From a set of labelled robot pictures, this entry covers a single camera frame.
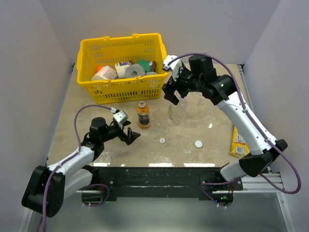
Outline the small white bottle cap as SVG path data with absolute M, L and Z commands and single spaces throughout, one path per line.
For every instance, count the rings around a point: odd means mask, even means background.
M 159 139 L 159 142 L 162 143 L 162 144 L 164 144 L 165 141 L 166 141 L 166 140 L 165 140 L 164 138 L 160 138 L 160 139 Z

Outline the orange drink bottle blue label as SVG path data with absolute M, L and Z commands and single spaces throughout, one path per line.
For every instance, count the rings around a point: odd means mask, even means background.
M 150 126 L 150 118 L 149 118 L 149 106 L 145 101 L 139 101 L 137 107 L 137 116 L 138 116 L 138 125 L 140 128 L 145 129 Z

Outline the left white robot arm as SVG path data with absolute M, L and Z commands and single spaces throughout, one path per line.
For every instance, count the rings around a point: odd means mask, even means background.
M 88 164 L 103 152 L 105 142 L 119 138 L 130 145 L 139 138 L 140 133 L 131 128 L 124 133 L 124 126 L 129 124 L 128 120 L 120 124 L 114 119 L 108 125 L 104 118 L 94 118 L 76 151 L 55 164 L 40 165 L 33 170 L 21 204 L 51 218 L 60 210 L 64 200 L 79 189 L 96 189 L 100 178 Z

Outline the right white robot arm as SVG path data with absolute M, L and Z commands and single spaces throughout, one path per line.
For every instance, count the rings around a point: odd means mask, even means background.
M 171 71 L 163 85 L 164 98 L 174 105 L 179 103 L 175 92 L 185 98 L 189 92 L 200 92 L 217 106 L 238 129 L 249 148 L 249 153 L 237 162 L 228 163 L 214 175 L 213 182 L 221 190 L 232 185 L 232 180 L 249 175 L 256 177 L 283 152 L 288 144 L 276 139 L 257 119 L 244 100 L 230 75 L 218 75 L 211 58 L 193 55 L 187 69 L 177 56 L 168 55 L 163 70 Z

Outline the clear plastic bottle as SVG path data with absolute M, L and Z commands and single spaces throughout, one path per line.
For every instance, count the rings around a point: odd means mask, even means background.
M 175 92 L 175 96 L 179 102 L 177 105 L 174 105 L 173 103 L 169 104 L 168 116 L 174 125 L 179 125 L 185 119 L 188 103 L 177 91 Z

